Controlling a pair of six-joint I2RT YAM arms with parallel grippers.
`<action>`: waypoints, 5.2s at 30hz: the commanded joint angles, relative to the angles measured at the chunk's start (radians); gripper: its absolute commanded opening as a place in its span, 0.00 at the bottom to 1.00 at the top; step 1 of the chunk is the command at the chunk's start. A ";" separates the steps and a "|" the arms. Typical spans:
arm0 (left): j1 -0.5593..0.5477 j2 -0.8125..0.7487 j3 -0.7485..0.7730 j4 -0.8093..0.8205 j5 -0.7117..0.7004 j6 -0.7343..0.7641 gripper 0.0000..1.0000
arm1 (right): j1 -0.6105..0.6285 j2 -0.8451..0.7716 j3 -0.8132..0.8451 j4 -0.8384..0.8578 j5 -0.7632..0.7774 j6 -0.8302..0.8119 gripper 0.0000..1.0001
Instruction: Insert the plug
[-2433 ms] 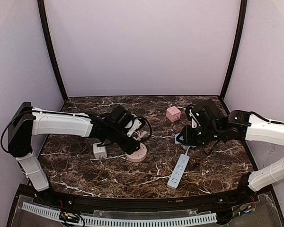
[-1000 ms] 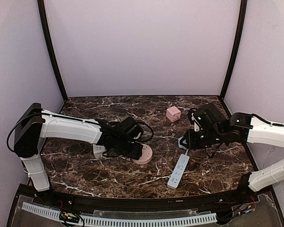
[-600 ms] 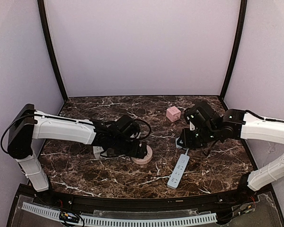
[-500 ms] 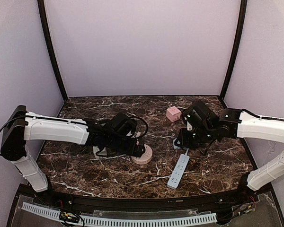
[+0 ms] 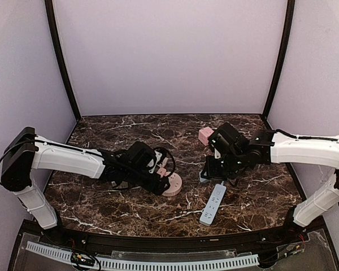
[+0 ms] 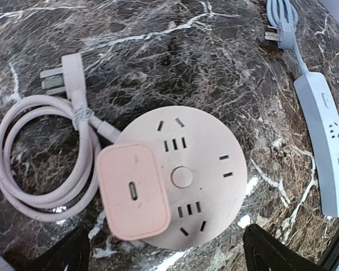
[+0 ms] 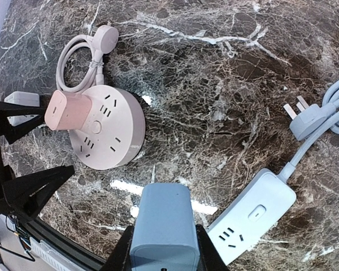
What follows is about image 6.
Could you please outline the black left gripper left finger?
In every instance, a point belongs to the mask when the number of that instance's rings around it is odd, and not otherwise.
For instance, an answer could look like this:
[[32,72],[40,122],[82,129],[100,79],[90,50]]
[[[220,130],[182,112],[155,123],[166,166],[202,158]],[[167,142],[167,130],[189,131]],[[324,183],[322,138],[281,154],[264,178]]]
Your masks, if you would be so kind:
[[83,227],[76,227],[31,261],[31,270],[88,270],[89,256],[88,232]]

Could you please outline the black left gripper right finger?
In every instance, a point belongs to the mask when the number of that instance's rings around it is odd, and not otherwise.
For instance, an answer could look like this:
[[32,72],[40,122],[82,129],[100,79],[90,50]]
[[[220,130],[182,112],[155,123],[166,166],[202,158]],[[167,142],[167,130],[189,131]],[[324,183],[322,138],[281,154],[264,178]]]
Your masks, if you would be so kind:
[[247,270],[324,270],[287,248],[259,225],[247,226],[242,239]]

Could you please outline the small pink plug adapter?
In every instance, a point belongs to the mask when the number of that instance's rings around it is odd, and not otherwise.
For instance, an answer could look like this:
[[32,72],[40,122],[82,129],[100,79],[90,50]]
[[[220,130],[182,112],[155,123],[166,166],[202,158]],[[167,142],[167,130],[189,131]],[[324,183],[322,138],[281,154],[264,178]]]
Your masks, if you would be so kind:
[[97,157],[110,231],[133,241],[164,232],[171,220],[166,187],[152,149],[143,143],[112,145]]

